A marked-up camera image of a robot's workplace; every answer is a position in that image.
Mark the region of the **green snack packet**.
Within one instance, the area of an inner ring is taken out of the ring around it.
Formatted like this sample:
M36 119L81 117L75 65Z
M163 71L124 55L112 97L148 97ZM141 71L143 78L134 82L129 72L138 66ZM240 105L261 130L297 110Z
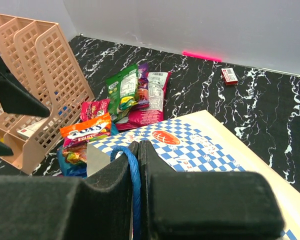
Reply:
M114 123L124 118L137 105L138 76L138 65L132 64L105 81L110 99L108 112Z

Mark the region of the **orange snack packet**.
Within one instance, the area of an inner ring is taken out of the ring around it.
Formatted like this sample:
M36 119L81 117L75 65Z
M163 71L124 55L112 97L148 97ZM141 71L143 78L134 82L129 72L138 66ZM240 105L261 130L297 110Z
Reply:
M77 146L94 141L94 139L109 137L111 126L111 116L106 113L91 120L62 127L60 134L64 138L63 147Z

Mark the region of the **blue checkered paper bag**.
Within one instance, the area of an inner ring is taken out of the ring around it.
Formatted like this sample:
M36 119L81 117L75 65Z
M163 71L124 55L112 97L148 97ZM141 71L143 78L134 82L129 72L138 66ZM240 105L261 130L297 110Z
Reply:
M270 184L282 212L284 240L300 240L300 193L206 110L90 142L87 174L110 163L116 146L148 140L160 161L178 172L252 171Z

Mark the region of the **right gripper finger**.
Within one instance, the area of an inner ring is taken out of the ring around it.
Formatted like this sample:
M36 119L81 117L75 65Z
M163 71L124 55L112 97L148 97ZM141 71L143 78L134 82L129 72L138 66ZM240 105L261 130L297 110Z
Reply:
M177 172L138 147L143 240L276 240L285 221L267 180L251 171Z
M0 176L0 240L137 240L139 144L83 179Z

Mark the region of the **red snack packet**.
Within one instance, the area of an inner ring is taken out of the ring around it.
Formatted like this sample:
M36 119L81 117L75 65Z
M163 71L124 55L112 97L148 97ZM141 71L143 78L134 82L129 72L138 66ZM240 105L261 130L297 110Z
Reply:
M82 103L80 119L85 122L96 117L102 116L108 112L110 99L100 101L86 101Z

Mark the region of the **purple candy bag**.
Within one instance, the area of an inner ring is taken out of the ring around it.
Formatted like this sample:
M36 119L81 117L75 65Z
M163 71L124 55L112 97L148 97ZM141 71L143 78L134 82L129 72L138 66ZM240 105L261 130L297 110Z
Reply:
M138 66L137 104L132 107L132 110L145 109L149 106L148 69L148 63L143 63Z

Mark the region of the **pink chips bag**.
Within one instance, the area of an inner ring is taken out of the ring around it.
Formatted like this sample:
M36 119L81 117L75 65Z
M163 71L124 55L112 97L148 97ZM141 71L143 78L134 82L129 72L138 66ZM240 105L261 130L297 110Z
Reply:
M126 117L118 121L115 125L119 131L136 129L164 120L163 106L170 75L170 72L149 72L147 74L149 106L132 110Z

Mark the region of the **blue gummy snack bag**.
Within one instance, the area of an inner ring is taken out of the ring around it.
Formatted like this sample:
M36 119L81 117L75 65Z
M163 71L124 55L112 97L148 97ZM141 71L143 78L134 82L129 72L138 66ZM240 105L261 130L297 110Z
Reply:
M116 129L116 126L111 123L110 136L115 135L117 133L118 130ZM63 143L62 147L60 147L57 151L57 158L63 176L78 176L84 178L87 176L87 147L88 143L93 141L70 147L64 147Z

